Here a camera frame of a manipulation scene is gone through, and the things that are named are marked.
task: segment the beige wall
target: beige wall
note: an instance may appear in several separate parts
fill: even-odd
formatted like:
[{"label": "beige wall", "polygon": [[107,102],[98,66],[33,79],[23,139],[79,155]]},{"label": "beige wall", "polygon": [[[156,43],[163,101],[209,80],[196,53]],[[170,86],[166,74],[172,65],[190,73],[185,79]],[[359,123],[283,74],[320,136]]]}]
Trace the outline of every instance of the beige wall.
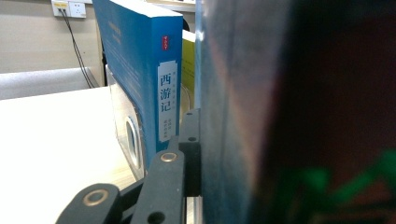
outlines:
[{"label": "beige wall", "polygon": [[[82,59],[103,85],[96,18],[69,19]],[[0,0],[0,76],[4,73],[79,67],[63,18],[52,14],[50,0]]]}]

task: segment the wall socket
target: wall socket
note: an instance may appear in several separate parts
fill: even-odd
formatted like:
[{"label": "wall socket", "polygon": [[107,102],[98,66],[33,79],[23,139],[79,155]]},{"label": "wall socket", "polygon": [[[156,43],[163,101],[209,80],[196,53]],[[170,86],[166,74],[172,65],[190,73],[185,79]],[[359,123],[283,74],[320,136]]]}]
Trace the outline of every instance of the wall socket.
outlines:
[{"label": "wall socket", "polygon": [[53,15],[56,17],[62,17],[62,12],[60,10],[64,10],[66,12],[67,17],[72,18],[86,18],[86,10],[85,4],[79,2],[69,2],[69,1],[58,1],[51,0]]}]

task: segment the white tabletop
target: white tabletop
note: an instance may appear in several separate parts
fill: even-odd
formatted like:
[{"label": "white tabletop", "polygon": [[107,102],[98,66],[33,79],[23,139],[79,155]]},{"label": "white tabletop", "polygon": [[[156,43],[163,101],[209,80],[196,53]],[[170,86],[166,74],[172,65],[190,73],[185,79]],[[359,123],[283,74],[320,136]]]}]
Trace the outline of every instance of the white tabletop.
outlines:
[{"label": "white tabletop", "polygon": [[94,183],[134,182],[106,87],[0,101],[0,223],[54,223]]}]

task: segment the black cable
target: black cable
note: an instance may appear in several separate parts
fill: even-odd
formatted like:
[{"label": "black cable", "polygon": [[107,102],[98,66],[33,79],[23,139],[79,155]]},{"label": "black cable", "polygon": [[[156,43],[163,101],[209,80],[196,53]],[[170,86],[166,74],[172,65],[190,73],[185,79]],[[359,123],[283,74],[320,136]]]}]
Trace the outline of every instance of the black cable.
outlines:
[{"label": "black cable", "polygon": [[85,65],[84,65],[84,62],[82,61],[82,57],[79,52],[76,39],[74,38],[73,31],[70,26],[70,21],[69,21],[69,19],[67,19],[66,11],[65,11],[65,9],[59,9],[59,11],[62,13],[62,16],[64,17],[64,21],[66,22],[67,28],[69,29],[70,35],[72,36],[73,47],[74,47],[74,50],[75,50],[75,53],[76,53],[76,56],[78,59],[78,64],[79,64],[79,68],[81,69],[82,75],[84,76],[85,80],[87,81],[88,87],[94,88],[93,84],[91,83],[91,80],[88,77],[87,70],[85,70]]}]

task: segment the book cover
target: book cover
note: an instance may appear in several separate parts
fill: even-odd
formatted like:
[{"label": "book cover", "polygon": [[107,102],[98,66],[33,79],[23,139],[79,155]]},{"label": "book cover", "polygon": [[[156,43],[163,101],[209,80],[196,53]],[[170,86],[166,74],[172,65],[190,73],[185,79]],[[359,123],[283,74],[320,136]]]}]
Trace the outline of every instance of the book cover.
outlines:
[{"label": "book cover", "polygon": [[194,108],[195,85],[195,33],[183,30],[181,53],[181,110],[187,112]]},{"label": "book cover", "polygon": [[140,117],[147,169],[178,134],[182,15],[140,1],[93,0],[93,7],[107,66]]}]

